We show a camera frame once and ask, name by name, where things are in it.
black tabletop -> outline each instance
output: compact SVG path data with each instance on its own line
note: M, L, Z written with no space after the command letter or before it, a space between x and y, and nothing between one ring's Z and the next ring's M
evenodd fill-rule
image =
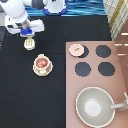
M5 35L0 50L0 128L66 128L65 43L110 41L107 16L32 18L46 29L34 37L35 49L24 48L26 38ZM46 77L32 69L42 53L53 63Z

bowl rim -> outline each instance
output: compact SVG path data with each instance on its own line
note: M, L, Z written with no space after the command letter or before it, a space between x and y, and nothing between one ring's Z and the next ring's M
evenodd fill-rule
M108 94L108 92L105 91L104 89L102 89L102 88L100 88L100 87L86 87L86 88L84 88L82 91L80 91L80 93L77 95L77 98L76 98L76 112L77 112L79 118L80 118L85 124L87 124L88 126L91 126L91 127L94 127L94 128L97 128L97 127L98 127L98 128L105 127L105 126L109 125L109 124L112 122L112 120L114 119L114 117L115 117L115 109L113 109L113 114L112 114L112 116L111 116L111 119L110 119L107 123L105 123L105 124L103 124L103 125L100 125L100 126L96 126L96 125L91 125L91 124L89 124L89 123L88 123L87 121L85 121L85 120L81 117L81 115L79 114L79 110L78 110L78 108L77 108L78 99L79 99L80 95L81 95L84 91L89 90L89 89L98 89L98 90L103 91L104 93L106 93L106 94L108 95L108 97L109 97L110 100L112 101L112 104L114 104L113 98L112 98L112 97L110 96L110 94Z

white bowl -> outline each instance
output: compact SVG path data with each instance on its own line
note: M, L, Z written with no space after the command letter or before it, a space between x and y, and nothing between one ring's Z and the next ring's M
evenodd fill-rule
M76 98L76 111L80 119L91 127L105 127L115 116L112 97L99 87L87 87Z

pink stovetop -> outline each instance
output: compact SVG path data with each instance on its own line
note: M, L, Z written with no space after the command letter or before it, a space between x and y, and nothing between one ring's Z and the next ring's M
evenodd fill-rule
M76 58L70 55L69 47L72 44L82 44L89 49L89 54L85 58ZM66 43L66 128L90 128L78 117L75 109L75 100L78 93L89 86L100 87L106 90L115 103L125 99L126 87L117 56L114 41L79 41ZM111 55L101 58L96 54L96 47L107 45L111 48ZM78 62L87 62L91 67L88 76L81 77L75 73L75 65ZM115 73L106 77L99 73L98 65L101 62L110 62L115 67ZM105 128L128 128L128 111L119 112L116 110L114 120Z

round burner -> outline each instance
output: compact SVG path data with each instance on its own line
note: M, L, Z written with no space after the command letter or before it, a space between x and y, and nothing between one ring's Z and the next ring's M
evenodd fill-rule
M83 47L84 47L84 53L81 56L79 56L79 58L84 58L89 54L88 48L86 46Z
M106 58L111 54L111 49L106 45L99 45L96 48L96 54L102 58Z
M100 63L98 70L103 76L112 76L115 72L114 66L109 62Z
M79 76L82 76L82 77L87 76L89 75L90 71L91 71L91 68L89 64L87 64L86 62L79 62L75 66L75 72Z

